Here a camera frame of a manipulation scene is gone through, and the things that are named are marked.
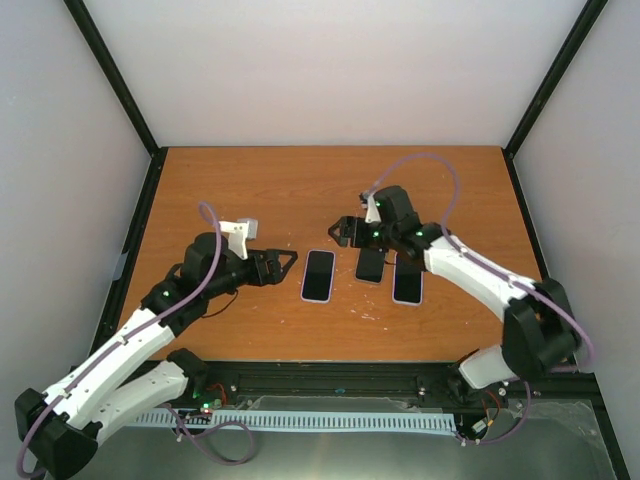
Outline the blue-edged black phone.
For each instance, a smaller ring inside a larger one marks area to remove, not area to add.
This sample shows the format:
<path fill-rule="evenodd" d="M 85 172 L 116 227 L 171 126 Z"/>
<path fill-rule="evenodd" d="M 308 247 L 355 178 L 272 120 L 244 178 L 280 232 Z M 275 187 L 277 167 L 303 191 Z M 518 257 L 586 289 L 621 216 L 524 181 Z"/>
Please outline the blue-edged black phone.
<path fill-rule="evenodd" d="M 335 253 L 310 250 L 306 256 L 300 297 L 310 303 L 326 304 L 330 301 L 335 270 Z"/>

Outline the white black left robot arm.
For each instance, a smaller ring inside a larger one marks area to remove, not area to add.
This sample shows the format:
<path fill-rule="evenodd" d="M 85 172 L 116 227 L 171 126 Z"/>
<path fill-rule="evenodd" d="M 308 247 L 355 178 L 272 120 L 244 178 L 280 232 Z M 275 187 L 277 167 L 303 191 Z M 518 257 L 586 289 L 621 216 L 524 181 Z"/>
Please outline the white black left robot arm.
<path fill-rule="evenodd" d="M 22 452 L 31 452 L 38 469 L 17 473 L 24 479 L 45 473 L 69 479 L 98 448 L 140 414 L 173 399 L 201 400 L 208 390 L 207 366 L 187 349 L 172 352 L 148 373 L 132 374 L 191 324 L 206 316 L 212 299 L 242 286 L 281 283 L 294 265 L 294 251 L 236 248 L 230 237 L 202 233 L 182 262 L 154 285 L 125 324 L 81 365 L 39 392 L 24 390 L 14 402 Z"/>

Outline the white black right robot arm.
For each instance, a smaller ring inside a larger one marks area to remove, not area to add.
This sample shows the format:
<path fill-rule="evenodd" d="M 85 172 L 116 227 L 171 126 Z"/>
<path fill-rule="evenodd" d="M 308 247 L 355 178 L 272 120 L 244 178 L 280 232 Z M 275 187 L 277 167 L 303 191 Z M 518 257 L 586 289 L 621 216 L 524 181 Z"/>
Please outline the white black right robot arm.
<path fill-rule="evenodd" d="M 461 360 L 452 388 L 481 390 L 562 371 L 583 344 L 564 287 L 552 278 L 518 275 L 470 249 L 445 226 L 424 223 L 397 186 L 361 196 L 365 214 L 343 216 L 328 229 L 341 247 L 392 250 L 482 303 L 502 323 L 499 344 Z"/>

